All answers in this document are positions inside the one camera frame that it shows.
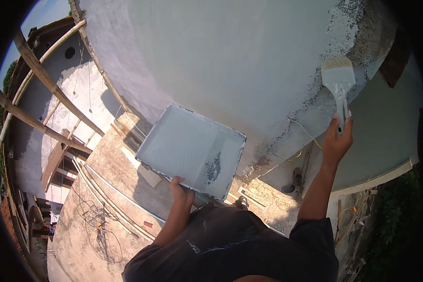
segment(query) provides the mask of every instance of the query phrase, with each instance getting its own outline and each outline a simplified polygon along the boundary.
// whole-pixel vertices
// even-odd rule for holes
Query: brush bristles
[[[330,59],[321,63],[321,70],[339,68],[339,67],[352,67],[350,59],[343,57],[337,59]]]

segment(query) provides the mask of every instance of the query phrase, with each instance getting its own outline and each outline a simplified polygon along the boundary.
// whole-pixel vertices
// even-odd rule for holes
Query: black shirt
[[[148,245],[125,266],[125,282],[233,281],[263,275],[279,281],[336,281],[338,260],[329,218],[299,220],[290,238],[251,211],[202,208],[165,247]]]

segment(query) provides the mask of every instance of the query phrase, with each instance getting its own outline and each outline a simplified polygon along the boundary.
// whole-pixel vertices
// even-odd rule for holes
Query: circular hole
[[[75,48],[69,47],[66,49],[66,52],[64,53],[64,57],[66,59],[72,59],[72,57],[75,55]]]

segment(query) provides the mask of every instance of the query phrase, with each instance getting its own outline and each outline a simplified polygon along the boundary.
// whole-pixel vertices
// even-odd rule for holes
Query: paint stain
[[[207,161],[205,163],[205,184],[210,185],[221,173],[221,152],[216,155],[213,161]]]

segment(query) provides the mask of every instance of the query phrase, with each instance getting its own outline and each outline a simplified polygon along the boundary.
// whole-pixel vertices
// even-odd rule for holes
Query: brush handle
[[[337,127],[337,135],[343,134],[343,129],[345,128],[345,110],[344,110],[344,100],[345,98],[338,98],[335,99],[335,103],[337,104],[337,114],[338,114],[338,127]]]

